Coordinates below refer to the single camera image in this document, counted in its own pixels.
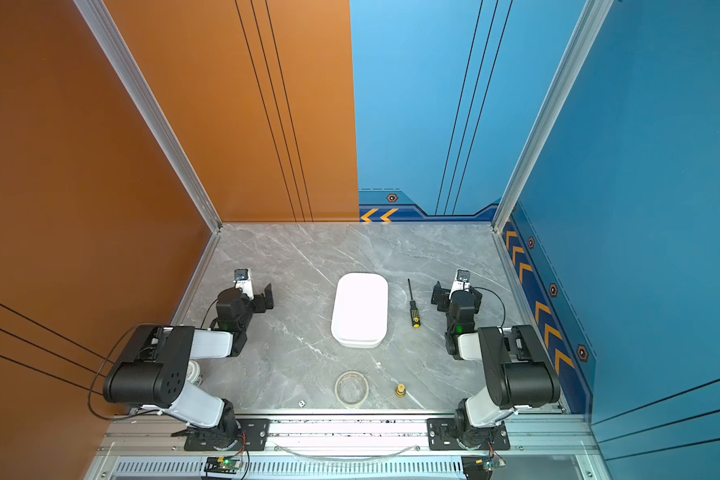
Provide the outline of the black yellow screwdriver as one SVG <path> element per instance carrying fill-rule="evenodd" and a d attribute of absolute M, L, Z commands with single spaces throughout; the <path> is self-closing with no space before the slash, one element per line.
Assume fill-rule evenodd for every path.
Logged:
<path fill-rule="evenodd" d="M 421 326 L 420 313 L 417 307 L 417 303 L 414 299 L 413 289 L 411 280 L 407 280 L 408 291 L 409 291 L 409 313 L 411 318 L 411 324 L 413 328 L 419 328 Z"/>

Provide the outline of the aluminium frame rail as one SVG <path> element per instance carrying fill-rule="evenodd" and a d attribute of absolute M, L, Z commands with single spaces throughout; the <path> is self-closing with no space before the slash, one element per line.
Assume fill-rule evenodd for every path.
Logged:
<path fill-rule="evenodd" d="M 450 418 L 430 411 L 252 411 L 239 418 L 268 418 L 261 452 L 183 449 L 177 423 L 162 417 L 109 427 L 88 479 L 210 479 L 209 456 L 246 464 L 241 479 L 466 479 L 462 456 L 501 457 L 492 479 L 607 479 L 610 474 L 580 415 L 527 413 L 506 425 L 511 449 L 429 448 L 426 420 Z"/>

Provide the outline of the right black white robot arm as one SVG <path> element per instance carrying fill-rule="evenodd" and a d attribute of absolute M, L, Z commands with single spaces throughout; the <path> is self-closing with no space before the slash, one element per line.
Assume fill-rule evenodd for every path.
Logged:
<path fill-rule="evenodd" d="M 482 291 L 467 283 L 433 287 L 431 303 L 446 316 L 445 347 L 456 360 L 478 361 L 483 386 L 460 401 L 451 423 L 434 429 L 433 447 L 467 450 L 510 448 L 505 424 L 523 410 L 560 400 L 558 373 L 533 326 L 478 327 Z"/>

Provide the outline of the clear tape roll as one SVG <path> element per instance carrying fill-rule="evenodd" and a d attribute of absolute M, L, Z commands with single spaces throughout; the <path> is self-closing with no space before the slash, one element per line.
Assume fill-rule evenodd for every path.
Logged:
<path fill-rule="evenodd" d="M 342 373 L 334 384 L 334 394 L 340 404 L 347 408 L 359 408 L 369 394 L 366 377 L 357 371 Z"/>

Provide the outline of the right circuit board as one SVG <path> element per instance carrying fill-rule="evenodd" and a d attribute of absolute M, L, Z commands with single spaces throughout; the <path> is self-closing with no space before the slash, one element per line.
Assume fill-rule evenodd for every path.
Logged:
<path fill-rule="evenodd" d="M 497 470 L 506 466 L 501 457 L 462 456 L 461 462 L 467 480 L 491 480 Z"/>

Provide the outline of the left green circuit board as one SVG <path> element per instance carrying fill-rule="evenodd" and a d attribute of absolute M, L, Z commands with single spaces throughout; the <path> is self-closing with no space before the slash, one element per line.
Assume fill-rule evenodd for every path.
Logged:
<path fill-rule="evenodd" d="M 209 456 L 205 459 L 203 476 L 210 479 L 241 479 L 245 462 L 233 456 Z"/>

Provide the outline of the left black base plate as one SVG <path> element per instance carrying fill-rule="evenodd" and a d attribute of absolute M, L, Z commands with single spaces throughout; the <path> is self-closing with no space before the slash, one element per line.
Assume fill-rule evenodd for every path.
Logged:
<path fill-rule="evenodd" d="M 176 432 L 174 437 L 183 436 L 183 449 L 189 452 L 261 452 L 265 450 L 269 430 L 268 418 L 237 418 L 231 429 L 189 427 L 186 431 Z"/>

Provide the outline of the white plastic bin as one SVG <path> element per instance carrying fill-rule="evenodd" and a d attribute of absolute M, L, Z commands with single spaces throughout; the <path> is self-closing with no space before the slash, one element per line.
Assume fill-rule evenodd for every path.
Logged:
<path fill-rule="evenodd" d="M 372 349 L 388 328 L 388 282 L 375 273 L 347 273 L 337 284 L 331 333 L 342 346 Z"/>

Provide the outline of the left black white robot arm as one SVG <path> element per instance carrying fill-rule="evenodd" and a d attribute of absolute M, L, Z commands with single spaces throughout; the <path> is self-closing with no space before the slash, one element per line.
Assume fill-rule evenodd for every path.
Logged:
<path fill-rule="evenodd" d="M 173 435 L 186 439 L 187 451 L 261 451 L 269 422 L 238 419 L 231 401 L 204 391 L 187 373 L 192 361 L 242 353 L 253 315 L 274 308 L 272 286 L 252 295 L 234 286 L 217 296 L 215 307 L 217 317 L 208 329 L 137 326 L 107 374 L 102 396 L 182 422 L 184 428 Z"/>

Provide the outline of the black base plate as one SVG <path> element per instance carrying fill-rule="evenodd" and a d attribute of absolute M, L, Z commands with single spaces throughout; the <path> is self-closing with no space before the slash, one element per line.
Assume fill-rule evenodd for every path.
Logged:
<path fill-rule="evenodd" d="M 269 430 L 268 418 L 237 418 L 231 429 L 189 427 L 186 431 L 176 432 L 174 437 L 183 436 L 183 449 L 189 452 L 261 452 L 265 450 Z"/>
<path fill-rule="evenodd" d="M 476 428 L 469 424 L 459 426 L 454 418 L 428 418 L 426 427 L 429 448 L 433 451 L 511 449 L 505 425 Z"/>

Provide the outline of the white cup behind arm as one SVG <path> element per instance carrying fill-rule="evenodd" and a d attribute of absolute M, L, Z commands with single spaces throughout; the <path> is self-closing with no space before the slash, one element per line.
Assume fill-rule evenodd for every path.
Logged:
<path fill-rule="evenodd" d="M 188 361 L 188 366 L 186 370 L 186 381 L 195 386 L 200 386 L 202 384 L 203 377 L 201 366 L 196 360 L 190 359 Z"/>

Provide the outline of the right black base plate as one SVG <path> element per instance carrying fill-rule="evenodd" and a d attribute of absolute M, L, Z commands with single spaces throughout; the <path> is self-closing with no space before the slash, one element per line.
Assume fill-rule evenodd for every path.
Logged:
<path fill-rule="evenodd" d="M 454 418 L 428 418 L 426 427 L 429 448 L 433 451 L 511 449 L 505 425 L 476 428 L 469 424 L 459 426 Z"/>

